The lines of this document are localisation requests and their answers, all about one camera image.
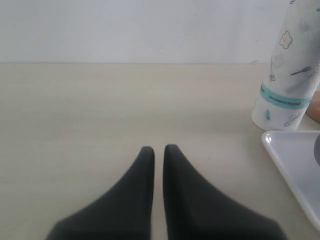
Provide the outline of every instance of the white tray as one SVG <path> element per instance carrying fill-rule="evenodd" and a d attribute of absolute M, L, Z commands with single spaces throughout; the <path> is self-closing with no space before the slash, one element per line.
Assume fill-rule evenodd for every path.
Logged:
<path fill-rule="evenodd" d="M 262 135 L 266 150 L 302 206 L 320 231 L 320 166 L 314 143 L 320 131 L 267 131 Z"/>

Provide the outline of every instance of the white wall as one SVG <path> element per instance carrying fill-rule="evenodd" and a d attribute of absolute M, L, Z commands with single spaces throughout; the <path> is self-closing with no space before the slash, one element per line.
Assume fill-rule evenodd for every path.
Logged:
<path fill-rule="evenodd" d="M 0 62 L 268 62 L 289 0 L 0 0 Z"/>

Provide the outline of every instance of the teal label band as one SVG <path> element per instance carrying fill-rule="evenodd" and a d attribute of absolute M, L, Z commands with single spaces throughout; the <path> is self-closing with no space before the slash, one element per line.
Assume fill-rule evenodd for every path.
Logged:
<path fill-rule="evenodd" d="M 260 95 L 268 103 L 271 103 L 272 105 L 275 105 L 283 109 L 303 109 L 309 105 L 312 99 L 312 97 L 293 98 L 293 97 L 282 96 L 271 91 L 263 83 L 260 88 Z"/>

